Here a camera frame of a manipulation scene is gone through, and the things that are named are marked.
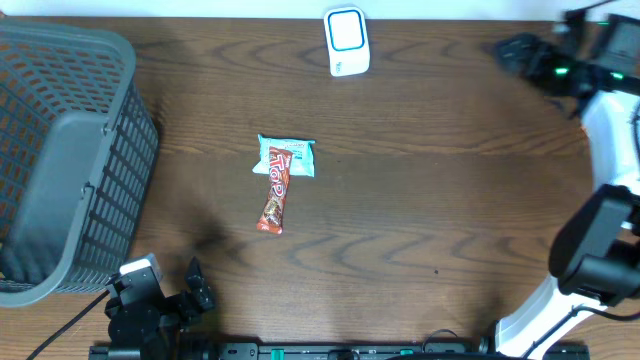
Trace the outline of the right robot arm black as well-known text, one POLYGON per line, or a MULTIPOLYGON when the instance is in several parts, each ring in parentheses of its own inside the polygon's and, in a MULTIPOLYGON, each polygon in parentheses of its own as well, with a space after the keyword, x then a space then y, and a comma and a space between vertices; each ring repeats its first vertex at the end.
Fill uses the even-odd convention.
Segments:
POLYGON ((582 59, 588 12, 564 12, 558 43, 520 33, 494 47, 504 70, 551 97, 575 99, 572 114, 589 140, 594 192, 553 241, 541 285, 480 342, 488 356, 586 359, 585 347, 559 340, 592 315, 639 318, 610 311, 639 296, 639 246, 618 238, 623 229, 639 233, 639 22, 608 15, 582 59))

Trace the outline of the red-brown chocolate bar wrapper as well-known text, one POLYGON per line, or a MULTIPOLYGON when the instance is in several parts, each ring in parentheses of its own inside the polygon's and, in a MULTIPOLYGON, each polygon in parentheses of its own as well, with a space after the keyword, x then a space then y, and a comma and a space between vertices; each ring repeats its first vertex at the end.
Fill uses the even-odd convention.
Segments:
POLYGON ((269 148, 270 187, 256 228, 280 235, 283 230, 283 214, 290 183, 290 166, 293 153, 275 147, 269 148))

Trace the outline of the light teal wet wipes pack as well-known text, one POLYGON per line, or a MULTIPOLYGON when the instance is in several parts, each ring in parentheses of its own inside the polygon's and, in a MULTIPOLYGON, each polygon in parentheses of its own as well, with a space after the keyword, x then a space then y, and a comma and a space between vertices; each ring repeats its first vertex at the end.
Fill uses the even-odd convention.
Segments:
POLYGON ((269 173, 269 150, 271 147, 274 147, 290 151, 293 154, 290 167, 290 174, 292 176, 306 176, 311 178, 315 176, 315 162, 312 149, 312 145, 315 143, 314 140, 270 138, 259 134, 258 141, 260 144, 260 159, 253 167, 253 173, 269 173))

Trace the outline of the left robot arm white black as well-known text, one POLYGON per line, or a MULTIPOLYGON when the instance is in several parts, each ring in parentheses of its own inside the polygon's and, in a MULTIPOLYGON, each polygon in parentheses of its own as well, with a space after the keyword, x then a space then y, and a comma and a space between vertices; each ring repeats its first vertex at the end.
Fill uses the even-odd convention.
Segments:
POLYGON ((148 254, 124 263, 108 282, 110 359, 174 359, 179 333, 214 309, 214 296, 197 258, 187 267, 185 290, 167 296, 161 278, 155 255, 148 254))

